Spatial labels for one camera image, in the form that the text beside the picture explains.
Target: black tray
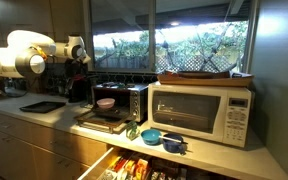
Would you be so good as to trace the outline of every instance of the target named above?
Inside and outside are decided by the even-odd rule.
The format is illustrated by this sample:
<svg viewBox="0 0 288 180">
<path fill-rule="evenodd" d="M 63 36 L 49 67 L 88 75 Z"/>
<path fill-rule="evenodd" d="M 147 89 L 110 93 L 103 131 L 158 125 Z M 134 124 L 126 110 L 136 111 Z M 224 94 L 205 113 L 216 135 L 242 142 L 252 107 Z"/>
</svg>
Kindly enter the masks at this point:
<svg viewBox="0 0 288 180">
<path fill-rule="evenodd" d="M 24 112 L 48 113 L 57 108 L 65 106 L 65 104 L 65 102 L 42 101 L 29 106 L 21 107 L 20 110 Z"/>
</svg>

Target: white microwave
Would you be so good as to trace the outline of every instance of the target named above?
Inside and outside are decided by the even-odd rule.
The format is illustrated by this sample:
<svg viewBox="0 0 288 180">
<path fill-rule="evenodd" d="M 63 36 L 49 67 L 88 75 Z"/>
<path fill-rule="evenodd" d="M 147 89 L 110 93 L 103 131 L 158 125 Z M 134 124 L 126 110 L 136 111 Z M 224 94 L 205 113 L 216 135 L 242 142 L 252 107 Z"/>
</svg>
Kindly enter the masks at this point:
<svg viewBox="0 0 288 180">
<path fill-rule="evenodd" d="M 244 147 L 252 92 L 244 87 L 148 86 L 151 128 Z"/>
</svg>

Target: wooden tray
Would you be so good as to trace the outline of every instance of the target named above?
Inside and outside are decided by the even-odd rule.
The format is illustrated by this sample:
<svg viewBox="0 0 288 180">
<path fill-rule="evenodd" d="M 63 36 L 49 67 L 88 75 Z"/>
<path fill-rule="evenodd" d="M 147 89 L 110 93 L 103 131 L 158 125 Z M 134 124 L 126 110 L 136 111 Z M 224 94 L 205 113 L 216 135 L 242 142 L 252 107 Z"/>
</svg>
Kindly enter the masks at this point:
<svg viewBox="0 0 288 180">
<path fill-rule="evenodd" d="M 192 79 L 172 75 L 159 74 L 157 79 L 161 84 L 192 85 L 192 86 L 230 86 L 247 87 L 254 76 L 245 73 L 231 73 L 230 78 L 219 79 Z"/>
</svg>

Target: microwave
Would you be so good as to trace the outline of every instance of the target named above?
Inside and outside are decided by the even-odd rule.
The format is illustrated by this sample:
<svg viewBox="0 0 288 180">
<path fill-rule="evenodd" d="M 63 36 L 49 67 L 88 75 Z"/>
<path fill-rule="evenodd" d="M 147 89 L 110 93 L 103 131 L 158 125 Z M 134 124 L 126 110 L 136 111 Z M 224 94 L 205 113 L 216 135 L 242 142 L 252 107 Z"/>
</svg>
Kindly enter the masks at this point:
<svg viewBox="0 0 288 180">
<path fill-rule="evenodd" d="M 92 87 L 93 111 L 103 116 L 133 120 L 136 122 L 147 118 L 147 84 L 103 83 Z M 107 111 L 97 111 L 97 101 L 113 98 L 115 104 Z"/>
<path fill-rule="evenodd" d="M 252 92 L 244 87 L 148 86 L 151 128 L 244 147 Z"/>
</svg>

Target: microwave door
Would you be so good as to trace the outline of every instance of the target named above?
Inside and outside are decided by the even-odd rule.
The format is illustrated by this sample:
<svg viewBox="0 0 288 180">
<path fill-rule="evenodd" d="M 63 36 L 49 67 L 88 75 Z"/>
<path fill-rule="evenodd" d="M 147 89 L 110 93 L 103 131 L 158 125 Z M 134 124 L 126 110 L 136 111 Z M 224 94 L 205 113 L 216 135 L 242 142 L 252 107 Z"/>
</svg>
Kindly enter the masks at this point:
<svg viewBox="0 0 288 180">
<path fill-rule="evenodd" d="M 154 119 L 158 123 L 167 124 L 185 129 L 209 132 L 209 121 L 207 118 L 187 113 L 157 110 Z"/>
</svg>

